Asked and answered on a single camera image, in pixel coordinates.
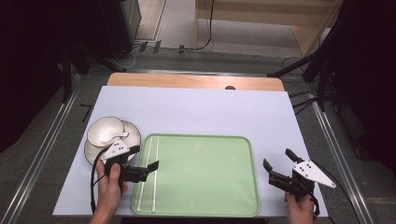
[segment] chopstick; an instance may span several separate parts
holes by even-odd
[[[147,160],[146,160],[146,166],[149,165],[149,153],[150,153],[150,151],[151,151],[151,144],[152,144],[152,136],[151,136],[151,138],[150,138],[150,140],[149,140],[148,158],[147,158]],[[139,202],[137,203],[137,211],[140,211],[140,205],[142,204],[143,189],[145,188],[145,183],[146,183],[146,182],[143,182],[143,183],[142,183],[142,188],[140,189]]]
[[[155,155],[155,161],[158,160],[158,147],[160,146],[160,136],[157,136],[157,153]],[[154,171],[154,190],[152,192],[152,212],[155,212],[155,196],[157,194],[157,171]]]

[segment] human hand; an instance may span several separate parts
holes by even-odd
[[[123,182],[120,189],[120,166],[114,163],[111,166],[110,177],[105,175],[105,165],[101,160],[96,164],[98,178],[98,203],[90,223],[108,223],[114,216],[120,204],[121,194],[126,192],[128,185]]]
[[[311,196],[305,195],[296,201],[294,195],[285,192],[285,202],[289,205],[289,224],[314,223],[314,203],[311,202]]]

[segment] green tray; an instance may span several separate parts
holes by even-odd
[[[151,173],[147,182],[134,186],[132,208],[138,215],[257,215],[260,201],[251,147],[246,138],[151,134],[141,150],[140,166],[156,161],[157,146],[160,161],[157,174]]]

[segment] white bowl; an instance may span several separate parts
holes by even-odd
[[[107,142],[100,141],[101,133],[122,133],[124,129],[120,119],[114,117],[105,117],[97,120],[88,130],[88,141],[96,147],[110,146],[117,138],[112,138]]]

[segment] white spoon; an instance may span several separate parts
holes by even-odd
[[[115,133],[115,132],[107,132],[107,133],[101,133],[99,134],[99,140],[101,142],[108,142],[112,138],[115,137],[126,137],[128,136],[129,133]]]

